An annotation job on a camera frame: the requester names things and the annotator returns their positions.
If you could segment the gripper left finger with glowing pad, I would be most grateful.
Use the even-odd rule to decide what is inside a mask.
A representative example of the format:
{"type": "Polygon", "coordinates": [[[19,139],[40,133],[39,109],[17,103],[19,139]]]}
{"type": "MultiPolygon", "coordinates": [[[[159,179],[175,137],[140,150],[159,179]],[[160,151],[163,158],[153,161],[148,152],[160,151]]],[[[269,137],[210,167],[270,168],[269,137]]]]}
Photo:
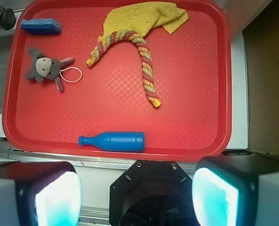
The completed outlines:
{"type": "Polygon", "coordinates": [[[0,161],[0,226],[75,226],[81,179],[66,161],[0,161]]]}

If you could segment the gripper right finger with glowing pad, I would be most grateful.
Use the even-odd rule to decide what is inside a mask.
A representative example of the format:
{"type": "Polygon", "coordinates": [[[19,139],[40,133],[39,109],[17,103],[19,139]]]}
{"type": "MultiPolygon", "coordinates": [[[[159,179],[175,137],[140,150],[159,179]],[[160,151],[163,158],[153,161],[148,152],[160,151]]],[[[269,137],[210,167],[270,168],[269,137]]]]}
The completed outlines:
{"type": "Polygon", "coordinates": [[[202,158],[192,199],[201,226],[279,226],[279,155],[202,158]]]}

